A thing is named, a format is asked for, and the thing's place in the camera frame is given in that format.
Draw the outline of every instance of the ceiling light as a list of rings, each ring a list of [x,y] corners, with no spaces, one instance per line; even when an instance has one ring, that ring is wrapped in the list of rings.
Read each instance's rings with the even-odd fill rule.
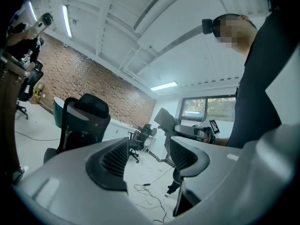
[[[151,88],[151,90],[156,91],[156,90],[161,90],[161,89],[164,89],[164,88],[170,88],[170,87],[175,87],[175,86],[178,86],[178,84],[176,82],[171,82],[171,83],[167,83],[167,84],[164,84],[164,85],[160,85],[160,86]]]
[[[30,10],[31,10],[32,16],[33,16],[34,20],[37,21],[37,17],[36,17],[36,15],[35,15],[34,11],[33,11],[32,4],[31,4],[30,1],[29,1],[28,3],[29,3],[29,7],[30,7]]]
[[[67,6],[62,6],[62,12],[64,14],[65,24],[66,24],[66,28],[67,28],[67,34],[71,38],[72,37],[72,33],[71,33],[71,28],[70,28],[70,23],[69,23]]]

